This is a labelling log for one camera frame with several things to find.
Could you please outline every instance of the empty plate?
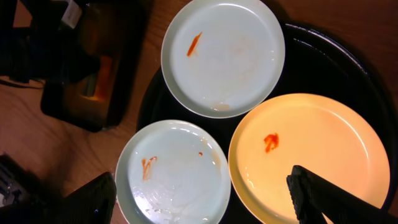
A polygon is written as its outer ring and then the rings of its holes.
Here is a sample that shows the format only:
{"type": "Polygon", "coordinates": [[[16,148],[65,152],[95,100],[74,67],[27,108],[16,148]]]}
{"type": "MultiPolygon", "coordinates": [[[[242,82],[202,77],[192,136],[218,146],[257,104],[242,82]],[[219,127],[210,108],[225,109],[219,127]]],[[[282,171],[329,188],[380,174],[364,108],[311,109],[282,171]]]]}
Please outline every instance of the empty plate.
{"type": "Polygon", "coordinates": [[[286,177],[301,165],[378,208],[389,163],[372,127],[349,107],[311,94],[270,99],[248,113],[229,147],[232,183],[264,223],[298,223],[286,177]]]}
{"type": "Polygon", "coordinates": [[[184,107],[229,118],[253,109],[275,87],[284,36],[260,0],[194,0],[167,29],[161,59],[166,84],[184,107]]]}
{"type": "Polygon", "coordinates": [[[208,133],[166,120],[146,126],[127,143],[116,187],[129,223],[218,223],[231,181],[225,155],[208,133]]]}

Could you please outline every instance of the wooden table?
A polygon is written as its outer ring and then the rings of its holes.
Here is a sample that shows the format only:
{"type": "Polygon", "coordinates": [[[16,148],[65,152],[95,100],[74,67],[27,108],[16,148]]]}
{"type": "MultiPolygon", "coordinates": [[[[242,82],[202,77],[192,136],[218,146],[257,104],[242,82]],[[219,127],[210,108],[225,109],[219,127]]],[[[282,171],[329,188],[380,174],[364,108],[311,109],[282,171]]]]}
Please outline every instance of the wooden table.
{"type": "MultiPolygon", "coordinates": [[[[129,108],[121,124],[90,133],[42,114],[41,90],[0,85],[0,153],[48,186],[68,195],[103,172],[114,173],[119,154],[136,132],[146,88],[160,66],[165,31],[190,0],[154,0],[142,43],[129,108]]],[[[381,74],[398,106],[398,1],[265,0],[277,17],[310,24],[361,52],[381,74]]],[[[390,213],[398,216],[398,197],[390,213]]],[[[112,223],[125,223],[115,206],[112,223]]]]}

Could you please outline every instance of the black tray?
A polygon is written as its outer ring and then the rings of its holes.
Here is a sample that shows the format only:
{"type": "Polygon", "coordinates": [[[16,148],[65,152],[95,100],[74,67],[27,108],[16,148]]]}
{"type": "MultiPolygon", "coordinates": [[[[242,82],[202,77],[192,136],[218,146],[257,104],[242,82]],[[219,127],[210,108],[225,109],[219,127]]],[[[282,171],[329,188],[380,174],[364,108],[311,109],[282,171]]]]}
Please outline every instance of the black tray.
{"type": "MultiPolygon", "coordinates": [[[[285,65],[277,86],[267,99],[288,93],[313,93],[337,100],[359,113],[377,132],[388,155],[391,181],[382,207],[388,210],[398,177],[397,120],[391,99],[377,77],[333,39],[295,24],[282,24],[282,30],[286,44],[285,65]]],[[[137,130],[165,119],[188,121],[212,135],[228,158],[229,142],[244,115],[211,119],[192,113],[174,99],[159,69],[142,102],[137,130]]],[[[229,205],[221,222],[232,223],[237,218],[246,220],[246,223],[259,222],[232,187],[229,205]]]]}

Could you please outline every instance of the cable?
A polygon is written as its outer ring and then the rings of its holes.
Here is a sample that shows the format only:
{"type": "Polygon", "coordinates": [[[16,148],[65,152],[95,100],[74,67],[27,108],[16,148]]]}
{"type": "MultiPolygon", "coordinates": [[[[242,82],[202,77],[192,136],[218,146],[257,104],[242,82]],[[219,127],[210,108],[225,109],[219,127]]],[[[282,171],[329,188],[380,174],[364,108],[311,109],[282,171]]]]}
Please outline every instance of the cable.
{"type": "Polygon", "coordinates": [[[2,80],[2,79],[0,79],[0,84],[6,85],[6,86],[10,86],[10,87],[14,87],[14,88],[30,88],[30,89],[34,89],[34,90],[41,90],[41,89],[43,89],[43,87],[34,87],[34,86],[18,85],[18,84],[15,84],[15,83],[11,83],[11,82],[4,81],[4,80],[2,80]]]}

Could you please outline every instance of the plate rim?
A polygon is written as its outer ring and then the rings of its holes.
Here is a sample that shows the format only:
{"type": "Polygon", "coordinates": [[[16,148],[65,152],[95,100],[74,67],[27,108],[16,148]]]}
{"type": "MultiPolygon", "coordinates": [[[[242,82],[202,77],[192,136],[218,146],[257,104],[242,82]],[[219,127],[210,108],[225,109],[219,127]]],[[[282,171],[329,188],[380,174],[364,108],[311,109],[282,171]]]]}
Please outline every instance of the plate rim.
{"type": "MultiPolygon", "coordinates": [[[[115,171],[115,175],[114,175],[116,189],[118,189],[118,179],[120,180],[120,173],[121,173],[121,171],[119,171],[119,168],[120,168],[120,164],[121,164],[121,159],[125,159],[126,156],[130,156],[129,154],[128,154],[128,155],[125,155],[125,153],[127,153],[127,150],[128,150],[127,147],[128,147],[128,146],[130,145],[130,143],[133,141],[134,137],[137,136],[136,138],[141,138],[143,135],[145,135],[145,133],[144,133],[145,129],[153,128],[153,127],[156,127],[156,126],[161,126],[161,125],[164,125],[164,124],[182,124],[182,125],[189,125],[189,126],[191,126],[191,127],[193,127],[193,128],[196,128],[196,129],[199,129],[200,131],[203,131],[203,133],[207,135],[207,137],[209,138],[209,140],[213,140],[214,144],[216,145],[216,147],[214,147],[213,150],[216,151],[217,155],[220,157],[220,160],[223,161],[223,162],[220,164],[220,167],[221,167],[220,169],[225,169],[225,172],[229,174],[228,161],[227,161],[227,159],[226,159],[226,156],[225,156],[223,150],[221,149],[220,145],[217,143],[217,141],[216,141],[209,133],[207,133],[207,132],[206,132],[204,129],[202,129],[201,127],[199,127],[199,126],[197,126],[197,125],[195,125],[195,124],[192,124],[192,123],[190,123],[190,122],[188,122],[188,121],[182,121],[182,120],[178,120],[178,119],[166,119],[166,120],[162,120],[162,121],[157,121],[157,122],[151,123],[151,124],[149,124],[149,125],[143,127],[141,130],[139,130],[137,133],[135,133],[135,134],[130,138],[130,140],[128,140],[128,142],[127,142],[126,145],[124,146],[122,152],[120,153],[120,156],[119,156],[119,158],[118,158],[118,163],[116,164],[116,171],[115,171]]],[[[221,219],[224,217],[224,214],[225,214],[225,212],[226,212],[226,210],[227,210],[227,207],[228,207],[228,205],[229,205],[229,200],[230,200],[230,198],[231,198],[231,189],[232,189],[232,187],[231,187],[231,177],[230,177],[230,175],[227,175],[226,178],[227,178],[227,184],[226,184],[226,188],[225,188],[225,191],[226,191],[226,193],[225,193],[225,195],[226,195],[226,197],[225,197],[226,202],[222,204],[222,205],[224,205],[224,207],[221,209],[221,211],[222,211],[221,214],[222,214],[222,215],[219,217],[217,223],[219,223],[219,222],[221,221],[221,219]]],[[[119,201],[119,194],[118,194],[118,192],[119,192],[119,191],[117,190],[117,192],[116,192],[116,203],[118,204],[119,209],[120,209],[120,211],[121,211],[121,213],[122,213],[122,215],[123,215],[125,221],[127,221],[128,223],[130,223],[130,221],[126,218],[125,213],[123,212],[122,205],[120,204],[120,201],[119,201]]],[[[140,214],[140,212],[142,213],[142,211],[140,211],[139,208],[135,207],[135,209],[136,209],[136,211],[132,211],[132,212],[135,212],[136,218],[138,218],[138,219],[141,220],[141,221],[142,221],[142,219],[146,219],[146,222],[147,222],[147,223],[153,223],[153,222],[150,221],[145,215],[141,215],[141,214],[140,214]]]]}
{"type": "MultiPolygon", "coordinates": [[[[186,5],[174,16],[173,20],[171,21],[171,23],[169,24],[169,26],[168,26],[168,28],[167,28],[167,30],[166,30],[166,33],[165,33],[164,38],[163,38],[163,41],[162,41],[162,49],[161,49],[161,51],[160,51],[160,64],[161,64],[160,67],[161,67],[161,69],[162,69],[162,76],[163,76],[164,81],[165,81],[165,83],[166,83],[166,86],[167,86],[167,88],[169,89],[169,92],[171,92],[172,96],[173,96],[184,108],[186,108],[187,110],[191,111],[192,113],[195,113],[195,114],[197,114],[197,115],[199,115],[199,116],[202,116],[202,117],[205,117],[205,118],[213,118],[213,119],[226,119],[226,118],[234,118],[234,117],[240,116],[240,115],[242,115],[242,114],[245,114],[245,113],[247,113],[247,112],[253,110],[255,107],[257,107],[258,105],[260,105],[260,104],[271,94],[271,92],[273,91],[273,89],[274,89],[275,86],[277,85],[280,76],[282,75],[282,71],[283,71],[283,67],[284,67],[284,63],[285,63],[285,59],[286,59],[286,46],[285,46],[285,39],[284,39],[285,37],[284,37],[284,33],[283,33],[283,31],[282,31],[282,26],[281,26],[281,24],[279,23],[278,19],[276,18],[276,15],[271,11],[271,9],[270,9],[264,2],[262,2],[262,1],[260,1],[260,0],[255,0],[256,2],[259,2],[259,3],[260,3],[259,5],[264,6],[264,10],[265,10],[268,14],[270,14],[270,17],[269,17],[268,19],[271,21],[271,23],[274,23],[274,24],[277,25],[277,26],[276,26],[277,32],[276,32],[274,35],[278,36],[278,39],[280,40],[280,43],[281,43],[281,44],[280,44],[280,47],[281,47],[281,48],[280,48],[280,49],[281,49],[281,51],[280,51],[280,54],[281,54],[281,55],[280,55],[281,61],[280,61],[280,64],[278,64],[278,65],[275,67],[275,70],[276,70],[275,74],[277,74],[277,75],[275,75],[276,81],[275,81],[274,83],[270,82],[271,88],[270,88],[270,90],[269,90],[269,92],[268,92],[267,94],[264,94],[264,97],[262,97],[262,100],[261,100],[260,102],[256,103],[256,104],[255,104],[253,107],[251,107],[251,108],[248,107],[246,110],[243,110],[242,112],[239,112],[239,113],[236,113],[236,114],[231,114],[231,115],[228,115],[228,116],[212,116],[212,115],[207,115],[207,114],[201,114],[201,113],[199,113],[199,112],[197,112],[197,111],[195,111],[195,110],[189,108],[189,107],[186,106],[185,104],[183,104],[183,103],[181,102],[181,100],[178,99],[178,98],[175,96],[174,91],[171,89],[171,87],[170,87],[170,85],[169,85],[170,83],[167,81],[168,78],[166,78],[166,76],[165,76],[165,70],[164,70],[164,66],[163,66],[163,64],[164,64],[164,57],[166,57],[166,56],[164,55],[164,54],[165,54],[164,46],[165,46],[165,42],[167,41],[167,37],[170,36],[170,30],[171,30],[171,28],[172,28],[172,27],[174,26],[174,24],[176,23],[176,20],[178,19],[178,17],[181,16],[181,14],[182,14],[184,11],[186,11],[189,7],[191,7],[191,5],[197,4],[198,1],[201,1],[201,0],[192,0],[192,1],[190,1],[188,4],[186,4],[186,5]]],[[[220,2],[220,3],[234,2],[234,3],[236,3],[236,2],[244,2],[244,1],[248,1],[248,0],[213,0],[213,2],[215,2],[214,4],[216,4],[216,2],[220,2]]]]}
{"type": "MultiPolygon", "coordinates": [[[[375,132],[375,130],[372,128],[372,126],[371,126],[361,115],[359,115],[355,110],[352,110],[350,107],[348,107],[348,106],[346,106],[346,105],[344,105],[344,104],[340,103],[339,101],[336,101],[336,100],[334,100],[334,99],[332,99],[332,98],[329,98],[329,97],[326,97],[326,96],[321,96],[321,95],[316,95],[316,94],[311,94],[311,93],[290,93],[290,94],[280,95],[280,96],[276,96],[276,97],[274,97],[274,98],[268,99],[268,100],[264,101],[264,102],[261,103],[261,104],[262,104],[262,105],[263,105],[263,104],[269,104],[269,101],[270,101],[270,100],[274,100],[274,99],[277,99],[277,98],[295,97],[295,96],[304,96],[304,97],[310,97],[310,98],[314,98],[314,97],[325,98],[326,100],[328,100],[328,101],[330,101],[330,102],[333,101],[334,103],[338,103],[338,104],[342,105],[344,108],[349,109],[349,110],[350,110],[350,113],[354,113],[358,119],[360,119],[360,120],[362,120],[362,121],[364,121],[364,122],[366,123],[366,126],[367,126],[368,128],[370,128],[372,134],[375,134],[375,135],[376,135],[379,144],[380,144],[380,145],[382,146],[382,148],[384,149],[384,145],[383,145],[383,143],[381,142],[380,137],[378,136],[377,132],[375,132]]],[[[230,144],[229,144],[229,151],[228,151],[228,169],[229,169],[229,174],[230,174],[230,176],[231,176],[231,182],[232,182],[232,185],[233,185],[233,187],[234,187],[234,190],[235,190],[236,194],[238,195],[239,199],[240,199],[241,202],[244,204],[244,206],[250,211],[250,213],[252,213],[252,215],[254,215],[259,221],[261,221],[261,222],[263,222],[263,223],[285,223],[285,222],[287,221],[287,219],[286,219],[285,217],[278,218],[278,215],[272,213],[271,211],[269,211],[269,212],[264,212],[264,210],[268,210],[268,208],[262,206],[262,205],[261,205],[259,202],[257,202],[257,201],[254,202],[255,205],[257,205],[257,206],[254,206],[254,205],[253,205],[253,206],[248,206],[247,201],[250,200],[250,198],[249,198],[249,199],[243,200],[243,196],[241,195],[241,194],[242,194],[241,191],[247,192],[248,195],[251,195],[251,193],[250,193],[249,190],[246,190],[246,186],[245,186],[243,180],[241,180],[241,177],[240,177],[239,171],[238,171],[238,165],[236,164],[236,161],[233,161],[233,162],[232,162],[232,161],[230,160],[230,159],[231,159],[231,152],[233,151],[233,154],[236,154],[236,148],[235,148],[235,150],[231,150],[231,148],[232,148],[232,145],[233,145],[233,144],[232,144],[233,141],[236,141],[236,138],[237,138],[236,135],[238,134],[237,132],[238,132],[240,129],[242,129],[241,126],[244,125],[244,123],[247,123],[247,121],[245,122],[245,120],[249,119],[249,118],[248,118],[248,115],[249,115],[249,114],[253,114],[253,113],[255,113],[257,110],[260,110],[260,109],[261,109],[261,105],[259,105],[258,107],[254,108],[252,111],[250,111],[250,112],[239,122],[238,127],[237,127],[237,128],[235,129],[235,131],[234,131],[234,134],[233,134],[233,136],[232,136],[232,138],[231,138],[231,142],[230,142],[230,144]],[[232,163],[235,164],[236,170],[237,170],[237,171],[234,173],[234,175],[233,175],[233,173],[232,173],[232,171],[231,171],[231,164],[232,164],[232,163]],[[238,181],[239,181],[239,185],[242,185],[242,187],[241,187],[240,190],[237,190],[237,189],[236,189],[236,183],[237,183],[238,181]],[[254,212],[254,211],[252,211],[252,209],[260,210],[260,212],[257,212],[257,211],[254,212]],[[261,213],[261,215],[262,215],[263,217],[265,217],[265,218],[259,218],[259,213],[261,213]]],[[[391,168],[390,168],[390,165],[389,165],[389,160],[388,160],[388,157],[387,157],[387,152],[385,151],[385,149],[383,150],[383,152],[384,152],[384,155],[385,155],[385,158],[384,158],[384,159],[385,159],[385,161],[386,161],[387,168],[388,168],[388,169],[387,169],[388,175],[386,175],[386,177],[388,178],[388,184],[387,184],[387,189],[386,189],[386,192],[385,192],[385,197],[384,197],[383,203],[379,206],[379,208],[382,208],[382,206],[384,205],[384,202],[385,202],[386,199],[387,199],[387,196],[388,196],[388,193],[389,193],[389,190],[390,190],[389,187],[390,187],[390,181],[391,181],[391,177],[390,177],[390,174],[391,174],[390,169],[391,169],[391,168]]]]}

